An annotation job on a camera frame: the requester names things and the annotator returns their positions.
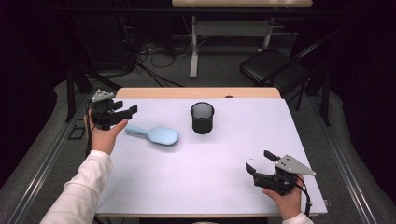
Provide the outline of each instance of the chair seat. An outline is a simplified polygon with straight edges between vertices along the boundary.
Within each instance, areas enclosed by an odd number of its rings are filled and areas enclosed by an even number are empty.
[[[276,49],[266,49],[253,57],[241,62],[240,72],[259,84],[261,80],[268,78],[277,69],[290,61],[290,58]],[[294,89],[307,79],[310,71],[299,64],[293,64],[276,75],[274,87],[282,95]]]

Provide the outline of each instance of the black cup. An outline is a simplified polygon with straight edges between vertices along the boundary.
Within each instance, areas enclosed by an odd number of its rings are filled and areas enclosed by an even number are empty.
[[[213,128],[215,109],[206,102],[196,103],[191,107],[192,129],[199,134],[210,133]]]

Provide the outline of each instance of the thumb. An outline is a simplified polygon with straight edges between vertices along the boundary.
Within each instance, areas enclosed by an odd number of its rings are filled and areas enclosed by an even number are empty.
[[[263,189],[262,192],[270,197],[274,202],[277,202],[282,196],[270,189]]]
[[[126,127],[127,124],[128,120],[123,119],[122,121],[120,121],[120,123],[118,123],[111,129],[111,132],[113,132],[117,136]]]

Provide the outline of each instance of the black chair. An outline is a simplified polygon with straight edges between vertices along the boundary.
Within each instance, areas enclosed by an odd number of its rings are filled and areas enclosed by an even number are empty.
[[[336,36],[337,31],[320,39],[290,58],[277,49],[265,49],[251,58],[241,62],[240,72],[252,80],[256,86],[276,87],[282,97],[289,91],[301,85],[300,91],[292,96],[288,102],[299,96],[296,110],[300,109],[300,103],[305,90],[306,82],[314,74],[317,74],[325,63],[315,68],[306,68],[302,65],[302,58],[329,43]]]

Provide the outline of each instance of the white long sleeve shirt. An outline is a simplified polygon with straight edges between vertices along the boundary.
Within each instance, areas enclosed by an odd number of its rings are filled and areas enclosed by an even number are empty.
[[[92,223],[100,194],[105,188],[112,167],[109,155],[92,150],[80,165],[77,175],[64,184],[64,192],[40,223]],[[282,224],[313,224],[313,222],[301,213],[294,218],[284,220]]]

